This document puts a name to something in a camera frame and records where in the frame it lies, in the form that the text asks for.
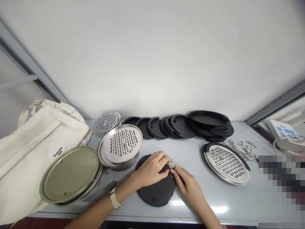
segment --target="cable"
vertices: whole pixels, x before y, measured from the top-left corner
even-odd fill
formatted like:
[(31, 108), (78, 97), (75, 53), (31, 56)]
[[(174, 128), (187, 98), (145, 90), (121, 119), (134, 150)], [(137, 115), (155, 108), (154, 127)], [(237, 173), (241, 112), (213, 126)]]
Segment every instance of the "cable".
[(293, 137), (293, 136), (294, 136), (294, 137), (302, 137), (302, 138), (305, 139), (305, 137), (302, 136), (302, 135), (286, 135), (286, 136), (279, 137), (279, 138), (277, 138), (277, 139), (275, 139), (275, 140), (273, 141), (273, 150), (274, 150), (274, 152), (275, 152), (275, 154), (276, 154), (277, 156), (279, 156), (279, 155), (277, 154), (277, 152), (276, 152), (276, 150), (275, 150), (275, 144), (276, 144), (276, 142), (277, 142), (278, 140), (282, 139), (282, 138)]

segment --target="stack of black rubber rings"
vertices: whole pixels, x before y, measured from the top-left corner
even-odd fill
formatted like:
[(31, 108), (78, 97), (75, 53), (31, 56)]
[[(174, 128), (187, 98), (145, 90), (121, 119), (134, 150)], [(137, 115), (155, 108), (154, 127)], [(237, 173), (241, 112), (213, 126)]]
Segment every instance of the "stack of black rubber rings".
[(177, 114), (163, 119), (130, 117), (123, 122), (126, 123), (139, 127), (143, 139), (184, 139), (197, 136), (209, 142), (223, 142), (234, 133), (229, 118), (212, 111), (192, 111), (189, 115)]

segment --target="white wall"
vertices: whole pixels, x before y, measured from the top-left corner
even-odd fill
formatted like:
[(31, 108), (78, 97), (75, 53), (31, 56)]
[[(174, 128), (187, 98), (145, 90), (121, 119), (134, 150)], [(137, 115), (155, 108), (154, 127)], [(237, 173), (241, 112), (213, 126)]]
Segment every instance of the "white wall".
[[(0, 50), (0, 85), (24, 77), (27, 75)], [(50, 97), (33, 82), (0, 93), (0, 139), (17, 129), (19, 115), (36, 99), (50, 99)]]
[(0, 16), (86, 118), (206, 109), (244, 121), (304, 79), (300, 4), (2, 0)]

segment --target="electronic device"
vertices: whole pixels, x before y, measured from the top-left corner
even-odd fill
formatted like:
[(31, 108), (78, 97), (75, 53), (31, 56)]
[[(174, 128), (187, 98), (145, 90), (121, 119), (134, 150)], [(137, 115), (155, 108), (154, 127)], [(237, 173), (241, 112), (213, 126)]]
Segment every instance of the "electronic device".
[(267, 125), (274, 139), (283, 136), (288, 136), (286, 138), (279, 139), (276, 142), (278, 147), (286, 149), (285, 151), (291, 150), (297, 153), (305, 152), (305, 138), (293, 136), (293, 135), (297, 135), (297, 133), (294, 131), (291, 125), (275, 120), (267, 121)]

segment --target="table surface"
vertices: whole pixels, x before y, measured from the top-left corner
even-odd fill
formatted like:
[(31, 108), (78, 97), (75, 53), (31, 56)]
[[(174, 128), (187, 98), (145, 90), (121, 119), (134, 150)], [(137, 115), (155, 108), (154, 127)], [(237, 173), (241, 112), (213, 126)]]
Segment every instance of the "table surface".
[[(92, 128), (94, 121), (87, 121)], [(235, 141), (251, 141), (258, 146), (253, 152), (259, 155), (274, 155), (272, 145), (257, 132), (243, 122), (232, 122), (234, 134), (229, 139)], [(88, 145), (97, 148), (102, 136), (93, 133)], [(214, 174), (204, 163), (202, 146), (207, 144), (203, 139), (192, 138), (183, 140), (143, 140), (138, 160), (144, 155), (163, 150), (172, 159), (172, 166), (178, 165), (193, 174), (209, 205), (216, 213), (222, 224), (258, 226), (259, 222), (259, 166), (256, 161), (248, 162), (251, 169), (251, 179), (246, 186), (231, 185)], [(122, 181), (131, 174), (136, 167), (115, 172), (107, 170), (107, 175), (99, 189), (87, 200), (73, 203), (67, 207), (58, 208), (50, 204), (45, 209), (31, 217), (46, 218), (75, 218), (88, 206), (97, 201), (103, 194), (108, 193), (109, 184), (113, 180)], [(175, 193), (169, 203), (156, 208), (147, 205), (139, 197), (138, 193), (131, 194), (122, 204), (122, 207), (113, 211), (107, 220), (138, 221), (138, 222), (162, 222), (162, 223), (202, 223), (194, 210), (184, 201), (182, 194), (176, 186)]]

